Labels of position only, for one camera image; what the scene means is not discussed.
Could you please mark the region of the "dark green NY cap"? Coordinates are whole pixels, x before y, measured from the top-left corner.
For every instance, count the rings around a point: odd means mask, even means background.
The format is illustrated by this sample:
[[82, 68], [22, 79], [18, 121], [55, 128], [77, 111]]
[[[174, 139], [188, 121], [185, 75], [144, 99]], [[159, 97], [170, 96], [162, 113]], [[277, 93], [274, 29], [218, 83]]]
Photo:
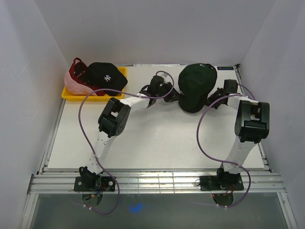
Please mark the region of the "dark green NY cap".
[[178, 101], [182, 110], [197, 113], [208, 104], [208, 94], [215, 87], [217, 70], [208, 63], [187, 65], [179, 74], [178, 86], [180, 98]]

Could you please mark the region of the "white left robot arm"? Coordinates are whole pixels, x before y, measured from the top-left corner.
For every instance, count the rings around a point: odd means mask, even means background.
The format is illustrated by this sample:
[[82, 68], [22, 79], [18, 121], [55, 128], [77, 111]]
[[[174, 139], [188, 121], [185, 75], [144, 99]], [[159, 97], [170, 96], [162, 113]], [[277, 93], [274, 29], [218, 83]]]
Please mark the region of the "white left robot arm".
[[98, 119], [98, 137], [95, 145], [89, 141], [81, 123], [81, 109], [88, 96], [82, 101], [78, 120], [81, 131], [92, 150], [88, 163], [79, 168], [81, 182], [87, 189], [92, 191], [100, 189], [104, 171], [101, 165], [102, 157], [108, 154], [115, 138], [122, 134], [130, 113], [149, 108], [158, 99], [163, 99], [167, 103], [179, 99], [179, 93], [174, 88], [173, 77], [165, 71], [157, 73], [162, 73], [162, 76], [158, 74], [153, 76], [150, 84], [144, 86], [137, 94], [128, 93], [129, 97], [126, 99], [114, 97], [109, 99]]

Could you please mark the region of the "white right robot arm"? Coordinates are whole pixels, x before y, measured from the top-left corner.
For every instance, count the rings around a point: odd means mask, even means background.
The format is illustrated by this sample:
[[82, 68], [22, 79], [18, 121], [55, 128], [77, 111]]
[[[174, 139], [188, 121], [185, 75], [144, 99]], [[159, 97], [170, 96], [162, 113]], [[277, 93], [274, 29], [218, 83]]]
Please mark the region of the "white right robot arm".
[[250, 151], [269, 134], [270, 104], [242, 96], [229, 97], [236, 94], [237, 89], [236, 80], [225, 80], [224, 87], [218, 88], [207, 99], [215, 109], [225, 104], [237, 111], [234, 124], [236, 138], [226, 162], [221, 163], [215, 176], [200, 178], [201, 186], [207, 190], [243, 190], [241, 166]]

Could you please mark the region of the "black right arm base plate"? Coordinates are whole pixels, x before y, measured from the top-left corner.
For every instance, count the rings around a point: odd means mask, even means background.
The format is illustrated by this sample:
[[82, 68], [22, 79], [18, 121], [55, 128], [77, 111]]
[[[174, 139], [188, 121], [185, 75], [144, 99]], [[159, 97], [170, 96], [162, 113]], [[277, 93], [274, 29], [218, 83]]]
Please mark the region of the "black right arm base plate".
[[236, 181], [220, 180], [217, 176], [199, 176], [199, 184], [201, 191], [244, 190], [241, 176]]

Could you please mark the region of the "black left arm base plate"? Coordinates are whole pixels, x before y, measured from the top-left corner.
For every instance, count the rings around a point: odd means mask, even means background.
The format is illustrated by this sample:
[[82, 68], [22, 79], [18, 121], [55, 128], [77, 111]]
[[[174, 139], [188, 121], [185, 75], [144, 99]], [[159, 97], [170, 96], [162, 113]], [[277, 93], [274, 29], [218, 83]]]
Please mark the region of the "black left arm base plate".
[[93, 184], [88, 184], [82, 177], [76, 177], [73, 190], [76, 192], [111, 192], [115, 190], [115, 181], [111, 177], [100, 177]]

